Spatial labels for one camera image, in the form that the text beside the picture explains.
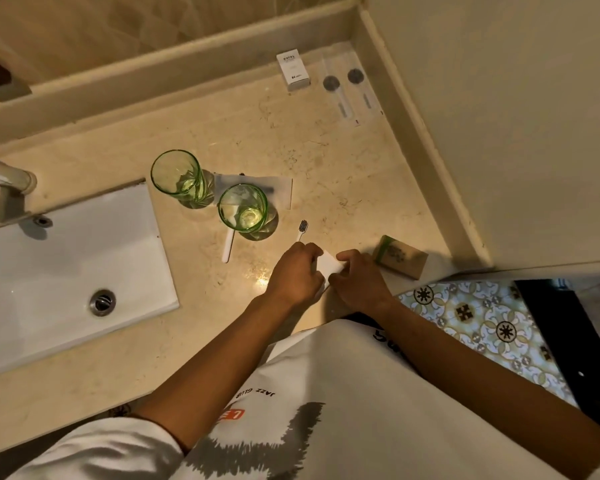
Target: person's right hand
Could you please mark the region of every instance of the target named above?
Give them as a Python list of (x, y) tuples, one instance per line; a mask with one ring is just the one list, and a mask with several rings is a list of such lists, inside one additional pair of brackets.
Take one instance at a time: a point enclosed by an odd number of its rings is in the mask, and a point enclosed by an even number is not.
[(394, 302), (369, 254), (360, 254), (359, 250), (352, 249), (338, 253), (336, 259), (347, 261), (347, 265), (341, 273), (329, 277), (329, 284), (353, 311), (373, 318), (380, 309)]

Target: bathroom counter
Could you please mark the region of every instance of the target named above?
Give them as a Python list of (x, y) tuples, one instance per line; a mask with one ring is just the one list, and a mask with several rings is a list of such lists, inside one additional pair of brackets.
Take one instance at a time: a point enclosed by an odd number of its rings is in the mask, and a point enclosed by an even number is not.
[[(318, 81), (320, 62), (308, 71)], [(302, 219), (303, 241), (332, 254), (371, 250), (389, 234), (429, 253), (423, 282), (456, 272), (384, 115), (349, 99), (359, 124), (320, 83), (289, 94), (266, 66), (0, 145), (1, 160), (38, 176), (33, 213), (148, 178), (172, 148), (210, 171), (294, 179), (275, 233), (259, 242), (236, 234), (227, 264), (216, 208), (186, 209), (149, 185), (179, 309), (0, 374), (0, 450), (152, 391), (265, 290)], [(418, 286), (385, 276), (394, 294)], [(330, 291), (289, 330), (344, 315)]]

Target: wall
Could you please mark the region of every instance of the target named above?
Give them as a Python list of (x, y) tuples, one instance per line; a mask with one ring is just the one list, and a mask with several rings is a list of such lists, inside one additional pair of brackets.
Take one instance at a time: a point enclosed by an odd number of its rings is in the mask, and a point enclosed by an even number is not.
[(0, 62), (30, 84), (334, 0), (0, 0)]
[(600, 0), (367, 0), (499, 269), (600, 261)]

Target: small white box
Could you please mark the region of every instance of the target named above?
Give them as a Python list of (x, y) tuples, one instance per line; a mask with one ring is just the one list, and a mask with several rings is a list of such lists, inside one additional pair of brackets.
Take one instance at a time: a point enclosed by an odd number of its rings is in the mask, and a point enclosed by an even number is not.
[(311, 79), (304, 68), (297, 49), (278, 54), (276, 58), (278, 59), (278, 64), (280, 64), (280, 69), (282, 69), (282, 75), (285, 76), (285, 80), (287, 81), (289, 91), (305, 88), (311, 84)]

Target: red logo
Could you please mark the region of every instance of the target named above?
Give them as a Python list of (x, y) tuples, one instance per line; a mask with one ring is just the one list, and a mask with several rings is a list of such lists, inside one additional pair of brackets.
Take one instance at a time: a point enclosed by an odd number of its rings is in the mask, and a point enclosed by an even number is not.
[(244, 409), (229, 409), (225, 411), (222, 416), (220, 416), (220, 420), (223, 419), (240, 419), (244, 414)]

